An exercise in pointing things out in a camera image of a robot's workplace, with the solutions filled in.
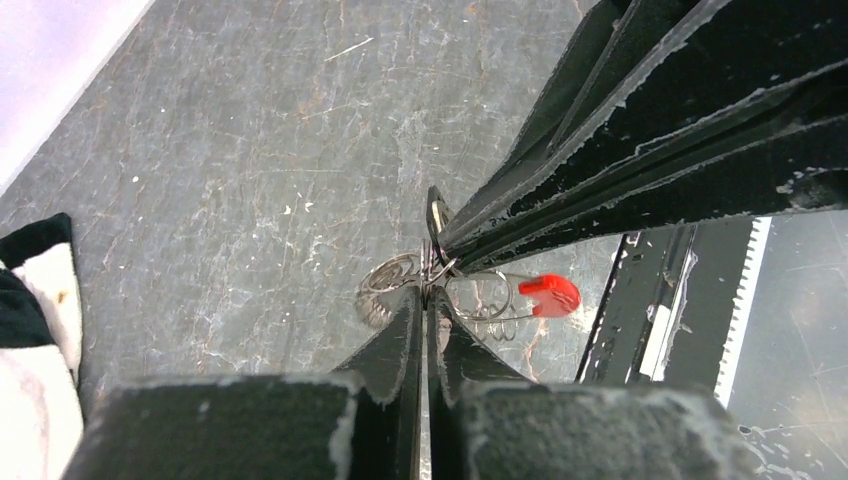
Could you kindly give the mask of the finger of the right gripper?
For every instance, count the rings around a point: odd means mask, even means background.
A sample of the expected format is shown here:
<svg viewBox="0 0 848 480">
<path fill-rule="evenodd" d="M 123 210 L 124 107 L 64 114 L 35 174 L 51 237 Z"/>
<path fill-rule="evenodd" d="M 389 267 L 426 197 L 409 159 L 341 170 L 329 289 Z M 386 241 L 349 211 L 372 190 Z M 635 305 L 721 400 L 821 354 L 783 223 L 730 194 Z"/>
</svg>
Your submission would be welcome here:
<svg viewBox="0 0 848 480">
<path fill-rule="evenodd" d="M 602 1 L 500 168 L 439 235 L 457 252 L 741 125 L 847 70 L 843 1 Z"/>
<path fill-rule="evenodd" d="M 607 235 L 846 207 L 847 70 L 840 67 L 727 133 L 509 221 L 452 257 L 459 271 L 476 273 Z"/>
</svg>

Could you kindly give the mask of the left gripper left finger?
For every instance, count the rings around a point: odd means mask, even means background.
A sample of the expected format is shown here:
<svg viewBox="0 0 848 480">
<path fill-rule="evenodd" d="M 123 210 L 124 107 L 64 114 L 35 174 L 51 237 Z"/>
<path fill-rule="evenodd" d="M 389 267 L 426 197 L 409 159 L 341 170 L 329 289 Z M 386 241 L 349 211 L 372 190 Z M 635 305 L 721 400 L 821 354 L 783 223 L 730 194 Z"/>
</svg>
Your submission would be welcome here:
<svg viewBox="0 0 848 480">
<path fill-rule="evenodd" d="M 422 294 L 327 373 L 147 377 L 89 417 L 69 479 L 415 479 Z"/>
</svg>

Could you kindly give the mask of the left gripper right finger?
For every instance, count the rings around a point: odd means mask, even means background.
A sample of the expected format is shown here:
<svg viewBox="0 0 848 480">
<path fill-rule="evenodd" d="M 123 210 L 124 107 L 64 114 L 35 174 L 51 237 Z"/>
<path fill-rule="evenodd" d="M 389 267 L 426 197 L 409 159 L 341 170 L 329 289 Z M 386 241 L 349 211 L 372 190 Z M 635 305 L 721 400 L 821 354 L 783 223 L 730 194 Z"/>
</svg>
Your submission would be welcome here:
<svg viewBox="0 0 848 480">
<path fill-rule="evenodd" d="M 711 394 L 663 383 L 539 384 L 426 304 L 436 479 L 752 479 L 755 465 Z"/>
</svg>

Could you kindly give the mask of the keyring loop with red tag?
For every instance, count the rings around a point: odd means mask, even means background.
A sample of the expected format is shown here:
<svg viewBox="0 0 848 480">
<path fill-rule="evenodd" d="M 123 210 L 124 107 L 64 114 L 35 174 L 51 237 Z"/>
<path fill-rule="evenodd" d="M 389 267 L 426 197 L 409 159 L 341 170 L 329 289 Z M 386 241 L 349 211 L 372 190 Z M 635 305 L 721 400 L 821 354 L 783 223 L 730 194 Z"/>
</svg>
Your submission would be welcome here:
<svg viewBox="0 0 848 480">
<path fill-rule="evenodd" d="M 536 318 L 562 319 L 582 303 L 577 286 L 557 274 L 521 275 L 486 270 L 469 276 L 446 273 L 428 252 L 399 254 L 372 269 L 359 283 L 355 308 L 374 330 L 391 320 L 404 287 L 446 288 L 457 316 L 484 339 L 511 341 L 521 323 Z"/>
</svg>

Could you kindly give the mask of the key with black head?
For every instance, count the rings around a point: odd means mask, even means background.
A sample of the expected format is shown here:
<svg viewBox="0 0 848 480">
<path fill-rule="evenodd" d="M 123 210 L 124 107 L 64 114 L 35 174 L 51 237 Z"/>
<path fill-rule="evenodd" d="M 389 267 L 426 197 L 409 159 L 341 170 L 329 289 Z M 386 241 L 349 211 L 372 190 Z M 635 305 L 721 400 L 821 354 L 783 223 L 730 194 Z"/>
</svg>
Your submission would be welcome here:
<svg viewBox="0 0 848 480">
<path fill-rule="evenodd" d="M 425 204 L 425 220 L 430 239 L 431 257 L 441 266 L 450 268 L 451 258 L 441 247 L 439 235 L 452 217 L 452 212 L 436 186 L 430 186 Z"/>
</svg>

